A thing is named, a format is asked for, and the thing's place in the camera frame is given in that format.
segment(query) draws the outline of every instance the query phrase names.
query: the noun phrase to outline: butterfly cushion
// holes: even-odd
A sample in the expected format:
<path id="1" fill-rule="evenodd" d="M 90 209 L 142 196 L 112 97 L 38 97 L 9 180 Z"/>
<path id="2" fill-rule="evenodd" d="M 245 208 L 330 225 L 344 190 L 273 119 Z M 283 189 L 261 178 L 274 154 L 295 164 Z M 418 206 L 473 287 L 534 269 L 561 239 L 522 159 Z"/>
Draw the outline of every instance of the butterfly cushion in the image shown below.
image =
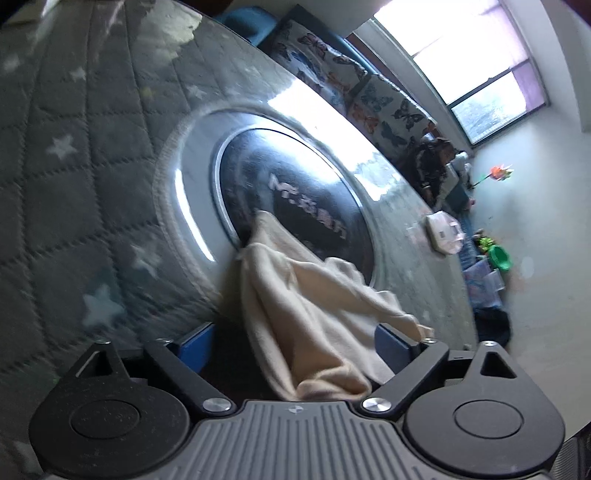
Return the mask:
<path id="1" fill-rule="evenodd" d="M 270 56 L 343 116 L 350 103 L 349 92 L 367 75 L 359 63 L 293 20 L 287 21 L 275 36 Z"/>
<path id="2" fill-rule="evenodd" d="M 347 119 L 393 163 L 435 127 L 427 112 L 380 75 L 355 96 Z"/>

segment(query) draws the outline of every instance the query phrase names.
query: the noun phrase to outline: green toy bowl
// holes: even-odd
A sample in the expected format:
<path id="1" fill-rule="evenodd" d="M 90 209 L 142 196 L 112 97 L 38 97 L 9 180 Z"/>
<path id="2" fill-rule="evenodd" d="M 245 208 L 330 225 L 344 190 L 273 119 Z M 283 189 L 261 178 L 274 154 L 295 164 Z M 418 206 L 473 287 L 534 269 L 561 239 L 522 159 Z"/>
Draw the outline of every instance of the green toy bowl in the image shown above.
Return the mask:
<path id="1" fill-rule="evenodd" d="M 507 251 L 499 245 L 493 245 L 488 251 L 488 258 L 493 267 L 498 268 L 502 272 L 508 272 L 513 266 L 511 257 Z"/>

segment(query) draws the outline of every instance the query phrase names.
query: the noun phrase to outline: window frame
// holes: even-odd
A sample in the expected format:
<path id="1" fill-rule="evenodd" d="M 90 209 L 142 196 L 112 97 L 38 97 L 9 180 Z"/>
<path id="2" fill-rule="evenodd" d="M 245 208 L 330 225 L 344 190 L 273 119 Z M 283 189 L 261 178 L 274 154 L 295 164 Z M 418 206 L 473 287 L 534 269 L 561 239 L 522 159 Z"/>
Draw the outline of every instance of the window frame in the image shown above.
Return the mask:
<path id="1" fill-rule="evenodd" d="M 462 134 L 464 135 L 464 137 L 466 138 L 466 142 L 472 147 L 472 148 L 478 148 L 480 147 L 483 143 L 491 140 L 493 137 L 501 134 L 502 132 L 504 132 L 505 130 L 507 130 L 508 128 L 512 127 L 513 125 L 515 125 L 517 122 L 523 120 L 524 118 L 530 116 L 532 113 L 537 112 L 538 110 L 540 110 L 541 108 L 550 105 L 550 101 L 548 99 L 548 94 L 546 92 L 546 88 L 544 86 L 544 83 L 542 82 L 542 78 L 540 76 L 540 71 L 538 70 L 538 67 L 535 63 L 535 60 L 531 54 L 531 49 L 529 47 L 529 45 L 527 44 L 525 38 L 523 37 L 523 35 L 521 34 L 521 30 L 518 26 L 518 24 L 515 22 L 515 19 L 513 18 L 513 15 L 511 15 L 510 10 L 506 7 L 505 3 L 503 0 L 498 0 L 499 4 L 495 5 L 494 7 L 490 7 L 488 8 L 486 11 L 484 11 L 481 15 L 486 14 L 490 11 L 492 11 L 495 8 L 502 8 L 503 11 L 505 12 L 505 14 L 507 15 L 507 18 L 509 19 L 509 22 L 511 23 L 511 25 L 513 26 L 513 28 L 515 29 L 515 32 L 517 34 L 517 37 L 519 38 L 519 40 L 521 41 L 521 44 L 523 45 L 523 48 L 525 50 L 525 53 L 527 54 L 527 58 L 521 62 L 519 62 L 517 65 L 510 67 L 502 72 L 500 72 L 499 74 L 495 75 L 494 77 L 489 78 L 487 81 L 485 81 L 484 83 L 480 84 L 478 87 L 472 89 L 470 92 L 465 93 L 464 95 L 462 95 L 460 98 L 454 100 L 452 103 L 446 103 L 445 100 L 443 100 L 443 97 L 441 96 L 441 94 L 439 94 L 439 91 L 435 88 L 435 86 L 431 83 L 431 80 L 429 80 L 429 78 L 427 77 L 427 75 L 423 72 L 423 70 L 421 69 L 421 67 L 418 65 L 418 63 L 414 60 L 414 57 L 416 57 L 417 55 L 419 55 L 423 50 L 425 50 L 425 48 L 427 48 L 428 46 L 432 45 L 433 43 L 435 43 L 437 40 L 439 40 L 439 38 L 437 40 L 434 40 L 433 42 L 431 42 L 429 45 L 423 47 L 421 50 L 419 50 L 418 52 L 416 52 L 415 54 L 411 55 L 409 54 L 406 49 L 400 44 L 400 42 L 398 42 L 398 40 L 396 40 L 396 38 L 390 33 L 390 31 L 384 26 L 384 24 L 382 24 L 377 18 L 372 17 L 371 21 L 374 22 L 379 29 L 400 49 L 400 51 L 402 51 L 406 56 L 407 59 L 412 62 L 413 66 L 415 69 L 417 69 L 417 71 L 419 71 L 421 73 L 421 76 L 423 77 L 423 79 L 429 84 L 431 90 L 435 93 L 435 95 L 437 96 L 437 98 L 439 99 L 439 101 L 445 105 L 445 107 L 447 108 L 447 111 L 449 112 L 450 116 L 452 117 L 453 121 L 456 123 L 457 127 L 460 129 L 460 131 L 462 132 Z M 515 117 L 513 120 L 507 122 L 505 125 L 497 128 L 496 130 L 492 131 L 491 133 L 485 135 L 484 137 L 482 137 L 481 139 L 477 140 L 476 142 L 473 142 L 470 137 L 468 136 L 466 130 L 464 129 L 464 127 L 462 126 L 462 124 L 460 123 L 460 121 L 458 120 L 456 114 L 453 112 L 453 108 L 457 107 L 460 103 L 464 102 L 465 100 L 468 100 L 471 96 L 477 94 L 478 92 L 480 92 L 481 90 L 483 90 L 484 88 L 488 87 L 489 85 L 492 85 L 493 83 L 495 83 L 497 80 L 500 80 L 501 78 L 503 78 L 504 76 L 510 74 L 511 72 L 513 72 L 514 70 L 516 70 L 517 68 L 523 66 L 524 64 L 529 63 L 531 64 L 533 71 L 534 71 L 534 75 L 535 75 L 535 79 L 537 80 L 538 84 L 540 85 L 540 89 L 542 91 L 542 96 L 544 98 L 544 103 L 542 103 L 541 105 L 537 106 L 536 108 L 530 110 L 529 112 L 524 112 L 521 115 Z"/>

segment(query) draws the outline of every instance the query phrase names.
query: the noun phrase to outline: cream towel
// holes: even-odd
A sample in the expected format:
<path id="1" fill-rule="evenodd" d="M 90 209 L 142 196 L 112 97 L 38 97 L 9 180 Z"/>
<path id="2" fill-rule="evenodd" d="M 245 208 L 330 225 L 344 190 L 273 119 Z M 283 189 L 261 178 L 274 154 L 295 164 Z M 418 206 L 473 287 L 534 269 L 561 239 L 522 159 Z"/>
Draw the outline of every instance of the cream towel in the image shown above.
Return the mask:
<path id="1" fill-rule="evenodd" d="M 400 308 L 389 291 L 367 287 L 349 262 L 324 262 L 268 212 L 258 212 L 242 251 L 242 309 L 263 374 L 284 400 L 359 400 L 366 377 L 383 384 L 392 371 L 374 348 L 389 323 L 414 340 L 430 328 Z"/>

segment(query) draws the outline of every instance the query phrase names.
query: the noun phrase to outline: white star pattern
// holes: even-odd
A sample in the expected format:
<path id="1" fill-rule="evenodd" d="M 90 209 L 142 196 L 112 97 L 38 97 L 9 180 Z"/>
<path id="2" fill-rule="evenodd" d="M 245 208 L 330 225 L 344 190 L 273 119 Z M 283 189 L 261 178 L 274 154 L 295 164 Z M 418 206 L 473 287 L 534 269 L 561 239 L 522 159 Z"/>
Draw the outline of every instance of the white star pattern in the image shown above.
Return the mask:
<path id="1" fill-rule="evenodd" d="M 154 91 L 150 87 L 143 87 L 139 94 L 148 100 L 154 100 Z"/>
<path id="2" fill-rule="evenodd" d="M 21 59 L 18 58 L 18 55 L 13 54 L 8 56 L 2 62 L 2 71 L 4 73 L 12 73 L 21 65 Z"/>
<path id="3" fill-rule="evenodd" d="M 111 300 L 111 288 L 103 283 L 93 295 L 82 295 L 86 305 L 86 316 L 82 325 L 86 328 L 97 326 L 112 326 L 113 319 L 124 312 L 124 308 Z"/>
<path id="4" fill-rule="evenodd" d="M 78 80 L 86 80 L 86 72 L 82 67 L 78 67 L 76 70 L 72 70 L 70 72 L 70 76 L 72 77 L 72 80 L 74 80 L 75 82 L 77 82 Z"/>
<path id="5" fill-rule="evenodd" d="M 135 253 L 132 267 L 136 270 L 146 270 L 152 278 L 158 278 L 158 266 L 162 263 L 162 258 L 156 251 L 156 239 L 152 238 L 152 241 L 143 247 L 132 244 L 131 248 Z"/>
<path id="6" fill-rule="evenodd" d="M 47 147 L 46 153 L 57 155 L 60 160 L 63 160 L 69 154 L 78 152 L 78 150 L 72 146 L 73 140 L 74 137 L 70 134 L 64 135 L 61 138 L 53 138 L 53 145 Z"/>
<path id="7" fill-rule="evenodd" d="M 201 88 L 199 88 L 197 85 L 189 85 L 187 87 L 187 90 L 189 91 L 189 96 L 197 97 L 200 100 L 202 100 L 203 97 L 205 97 L 207 95 L 207 92 L 204 92 L 203 90 L 201 90 Z"/>

